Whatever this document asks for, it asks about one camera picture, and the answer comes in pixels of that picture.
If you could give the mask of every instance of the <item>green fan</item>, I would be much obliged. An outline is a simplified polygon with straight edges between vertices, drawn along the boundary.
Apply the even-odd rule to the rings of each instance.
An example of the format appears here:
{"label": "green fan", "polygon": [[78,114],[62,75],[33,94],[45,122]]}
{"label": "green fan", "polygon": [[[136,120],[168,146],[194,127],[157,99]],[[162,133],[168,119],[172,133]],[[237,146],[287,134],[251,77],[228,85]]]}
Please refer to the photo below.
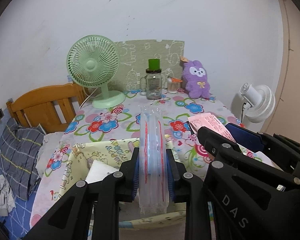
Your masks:
{"label": "green fan", "polygon": [[108,90],[108,83],[116,74],[119,62],[116,45],[99,35],[78,40],[67,56],[68,72],[77,84],[86,88],[101,87],[102,93],[92,100],[95,108],[114,107],[125,100],[122,92]]}

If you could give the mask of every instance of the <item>beige door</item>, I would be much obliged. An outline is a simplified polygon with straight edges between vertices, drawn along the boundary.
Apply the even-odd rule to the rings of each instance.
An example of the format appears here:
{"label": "beige door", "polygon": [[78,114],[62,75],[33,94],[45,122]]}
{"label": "beige door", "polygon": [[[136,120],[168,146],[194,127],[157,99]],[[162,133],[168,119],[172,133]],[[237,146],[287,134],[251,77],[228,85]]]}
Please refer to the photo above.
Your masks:
{"label": "beige door", "polygon": [[300,143],[300,12],[291,0],[281,0],[284,56],[276,91],[277,107],[262,131]]}

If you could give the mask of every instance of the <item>gray plaid cloth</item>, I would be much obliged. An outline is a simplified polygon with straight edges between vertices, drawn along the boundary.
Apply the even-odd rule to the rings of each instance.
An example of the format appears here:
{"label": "gray plaid cloth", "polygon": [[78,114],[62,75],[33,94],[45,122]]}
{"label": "gray plaid cloth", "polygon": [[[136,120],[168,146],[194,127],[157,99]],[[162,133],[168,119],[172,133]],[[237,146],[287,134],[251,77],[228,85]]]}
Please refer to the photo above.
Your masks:
{"label": "gray plaid cloth", "polygon": [[44,134],[37,128],[18,126],[10,118],[0,139],[0,169],[5,174],[12,192],[28,200],[40,181],[35,168]]}

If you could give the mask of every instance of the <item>wooden headboard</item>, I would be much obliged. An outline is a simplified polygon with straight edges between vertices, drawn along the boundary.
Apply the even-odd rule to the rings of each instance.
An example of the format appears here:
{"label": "wooden headboard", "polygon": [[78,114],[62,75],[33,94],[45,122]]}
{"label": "wooden headboard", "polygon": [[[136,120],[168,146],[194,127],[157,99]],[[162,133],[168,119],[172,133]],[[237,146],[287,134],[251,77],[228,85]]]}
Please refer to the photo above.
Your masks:
{"label": "wooden headboard", "polygon": [[[22,95],[15,102],[8,101],[7,107],[11,117],[21,125],[36,127],[40,123],[47,133],[52,133],[65,131],[75,117],[70,100],[72,97],[76,97],[81,105],[86,98],[83,87],[68,83],[38,88]],[[53,101],[58,102],[66,123],[61,123]]]}

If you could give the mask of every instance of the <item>red line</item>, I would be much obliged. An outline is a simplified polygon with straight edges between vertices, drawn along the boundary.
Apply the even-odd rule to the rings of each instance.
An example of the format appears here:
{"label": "red line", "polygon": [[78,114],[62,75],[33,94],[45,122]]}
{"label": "red line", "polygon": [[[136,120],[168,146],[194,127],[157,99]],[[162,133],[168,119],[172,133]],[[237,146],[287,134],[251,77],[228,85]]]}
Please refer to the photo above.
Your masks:
{"label": "red line", "polygon": [[148,125],[146,122],[146,142],[145,142],[145,173],[146,173],[146,184],[147,184],[147,177],[148,177]]}
{"label": "red line", "polygon": [[161,180],[161,188],[162,188],[162,201],[164,201],[163,195],[163,176],[164,176],[164,167],[163,167],[163,140],[162,140],[162,131],[161,131],[161,123],[158,121],[160,127],[160,136],[161,136],[161,168],[162,168],[162,180]]}

